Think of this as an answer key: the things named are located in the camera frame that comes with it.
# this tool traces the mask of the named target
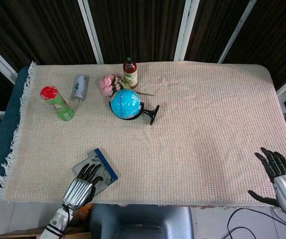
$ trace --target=silver robotic hand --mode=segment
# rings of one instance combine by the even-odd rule
[[[58,209],[40,239],[60,239],[73,217],[73,211],[92,201],[95,195],[95,184],[103,181],[102,177],[94,178],[101,164],[86,164],[72,181],[63,196],[62,208]]]
[[[271,152],[265,148],[261,148],[261,151],[265,157],[259,153],[255,153],[255,156],[262,162],[270,181],[273,183],[276,199],[264,198],[251,190],[248,193],[262,203],[281,207],[286,213],[286,159],[278,152]]]

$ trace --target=red lid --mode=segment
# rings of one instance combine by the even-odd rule
[[[57,97],[59,91],[55,86],[46,86],[40,92],[41,98],[51,100]]]

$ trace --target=globe stand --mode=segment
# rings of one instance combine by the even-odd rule
[[[108,102],[108,104],[109,104],[109,108],[110,108],[111,111],[113,112],[112,107],[111,107],[111,102]],[[147,115],[149,116],[149,118],[151,119],[151,121],[149,122],[149,125],[152,125],[153,122],[154,122],[154,120],[155,120],[156,114],[157,114],[157,112],[158,112],[159,105],[157,105],[156,108],[155,108],[153,111],[145,110],[145,109],[144,109],[144,103],[143,103],[143,102],[141,102],[140,105],[141,105],[141,110],[139,111],[139,113],[138,113],[137,115],[135,115],[135,116],[132,117],[132,118],[124,119],[124,118],[118,117],[114,112],[113,112],[113,114],[114,114],[116,117],[118,117],[118,118],[120,118],[120,119],[122,119],[122,120],[134,120],[134,119],[138,118],[142,113],[145,113],[145,114],[147,114]]]

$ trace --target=blue globe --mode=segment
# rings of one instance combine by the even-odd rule
[[[141,99],[132,90],[123,89],[115,93],[111,100],[111,109],[116,116],[122,119],[130,119],[141,110]]]

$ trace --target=blanket fringe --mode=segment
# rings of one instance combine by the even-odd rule
[[[28,69],[28,77],[27,77],[27,80],[23,86],[23,94],[20,98],[20,109],[19,109],[20,123],[21,123],[22,119],[24,118],[23,117],[24,114],[26,113],[25,103],[26,103],[26,101],[28,99],[28,95],[30,93],[29,86],[30,86],[30,82],[33,81],[33,79],[34,79],[35,66],[36,65],[37,64],[35,62],[33,62],[33,61],[31,62],[30,67]],[[21,132],[22,129],[20,128],[20,123],[18,124],[17,129],[13,132],[13,140],[12,140],[11,146],[10,146],[11,152],[5,158],[6,163],[1,164],[1,166],[4,168],[5,174],[4,174],[4,176],[0,175],[0,200],[5,200],[4,189],[7,185],[7,181],[8,181],[9,176],[11,176],[11,166],[13,164],[15,164],[15,160],[13,159],[15,152],[13,151],[13,149],[17,146],[18,140],[22,134],[22,132]]]

